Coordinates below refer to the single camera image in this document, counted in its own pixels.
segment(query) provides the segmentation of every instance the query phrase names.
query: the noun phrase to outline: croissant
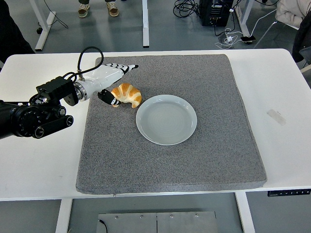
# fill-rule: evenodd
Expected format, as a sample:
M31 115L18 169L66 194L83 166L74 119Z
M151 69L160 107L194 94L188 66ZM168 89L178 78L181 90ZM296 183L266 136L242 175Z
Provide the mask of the croissant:
M136 108L141 102L141 93L129 83L122 83L114 88L111 93L114 97L123 103L132 103L132 108Z

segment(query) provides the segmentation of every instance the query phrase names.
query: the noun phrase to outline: pants leg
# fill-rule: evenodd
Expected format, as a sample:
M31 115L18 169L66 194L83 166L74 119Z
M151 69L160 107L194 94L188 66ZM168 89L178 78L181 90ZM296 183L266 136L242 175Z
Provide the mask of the pants leg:
M0 0L0 61L14 54L35 53L10 16L9 6Z

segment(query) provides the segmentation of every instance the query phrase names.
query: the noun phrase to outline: gray floor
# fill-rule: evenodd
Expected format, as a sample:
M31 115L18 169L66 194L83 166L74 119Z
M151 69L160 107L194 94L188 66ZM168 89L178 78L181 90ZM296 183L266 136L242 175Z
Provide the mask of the gray floor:
M39 1L46 16L49 14L44 1ZM22 31L25 39L34 49L39 35L36 33L38 20L28 0L7 0L11 16ZM91 0L91 9L86 18L79 18L78 0L46 0L51 10L68 25L64 28L58 22L52 25L43 51L37 53L81 52L87 46L97 46L104 53L111 51L160 51L160 50L218 50L218 37L212 27L202 27L195 15L180 19L173 15L174 1L149 0L150 47L142 46L141 0L117 0L120 15L108 15L103 0ZM256 21L274 10L276 6L262 6L254 3L247 26L252 31ZM274 14L259 21L254 36L257 41L275 21ZM257 49L283 48L292 50L296 30L276 24L269 31ZM241 41L230 49L252 49L256 43L247 45ZM266 192L247 195L254 225L260 232L311 232L307 206L310 196L266 197ZM59 201L15 201L0 202L1 233L50 233L56 228ZM97 214L130 213L152 211L215 211L220 233L242 232L237 205L233 194L185 195L117 199L75 200L70 219L71 233L96 230Z

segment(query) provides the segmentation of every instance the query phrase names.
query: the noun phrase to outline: black electronic device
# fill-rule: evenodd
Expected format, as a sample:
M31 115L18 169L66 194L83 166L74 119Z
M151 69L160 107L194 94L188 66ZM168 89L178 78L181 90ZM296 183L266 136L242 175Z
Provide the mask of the black electronic device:
M202 26L225 27L232 10L233 0L200 0Z

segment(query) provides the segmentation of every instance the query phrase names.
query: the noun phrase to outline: tape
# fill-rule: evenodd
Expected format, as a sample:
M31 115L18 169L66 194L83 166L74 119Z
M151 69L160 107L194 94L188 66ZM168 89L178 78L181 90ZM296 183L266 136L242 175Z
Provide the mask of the tape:
M280 125L285 125L286 124L286 120L284 117L281 116L280 113L276 112L273 109L270 109L267 114L272 117L272 119L274 119L277 123L279 123Z

